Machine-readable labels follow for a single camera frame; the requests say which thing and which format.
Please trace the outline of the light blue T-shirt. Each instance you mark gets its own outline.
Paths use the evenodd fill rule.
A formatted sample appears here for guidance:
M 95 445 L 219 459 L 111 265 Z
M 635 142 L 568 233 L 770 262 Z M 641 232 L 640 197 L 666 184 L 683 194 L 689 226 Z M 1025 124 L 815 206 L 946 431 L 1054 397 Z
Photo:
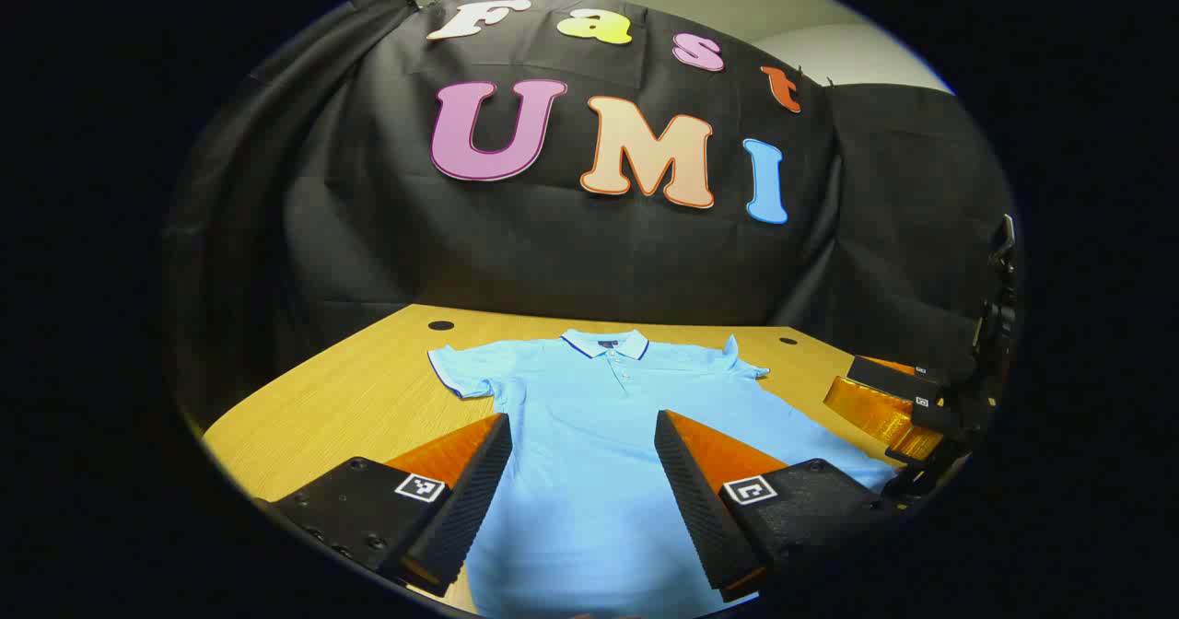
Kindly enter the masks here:
M 786 465 L 821 457 L 875 492 L 893 465 L 859 452 L 760 386 L 766 368 L 639 331 L 568 330 L 428 355 L 462 399 L 508 416 L 512 456 L 466 559 L 489 619 L 577 614 L 696 619 L 725 608 L 654 450 L 672 410 Z

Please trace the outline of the black backdrop cloth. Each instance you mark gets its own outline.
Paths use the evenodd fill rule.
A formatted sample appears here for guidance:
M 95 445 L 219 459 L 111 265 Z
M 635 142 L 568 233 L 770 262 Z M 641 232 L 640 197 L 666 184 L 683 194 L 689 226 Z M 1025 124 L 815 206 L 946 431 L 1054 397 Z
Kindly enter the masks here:
M 1016 208 L 955 96 L 607 0 L 351 0 L 200 132 L 162 229 L 195 424 L 407 307 L 788 325 L 961 377 Z

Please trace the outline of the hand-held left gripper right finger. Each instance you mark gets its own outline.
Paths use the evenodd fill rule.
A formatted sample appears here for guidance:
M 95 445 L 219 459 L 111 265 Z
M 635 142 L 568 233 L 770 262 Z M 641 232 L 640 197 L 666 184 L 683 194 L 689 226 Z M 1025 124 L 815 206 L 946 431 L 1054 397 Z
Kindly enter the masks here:
M 786 465 L 676 411 L 657 414 L 654 450 L 724 601 L 836 564 L 908 515 L 825 459 Z

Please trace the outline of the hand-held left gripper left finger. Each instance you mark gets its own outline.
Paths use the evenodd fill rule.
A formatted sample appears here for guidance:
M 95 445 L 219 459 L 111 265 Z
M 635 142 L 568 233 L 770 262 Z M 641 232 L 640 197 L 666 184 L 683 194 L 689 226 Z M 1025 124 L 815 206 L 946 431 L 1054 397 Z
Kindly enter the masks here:
M 345 459 L 268 511 L 376 577 L 444 595 L 512 450 L 509 419 L 496 414 L 387 462 Z

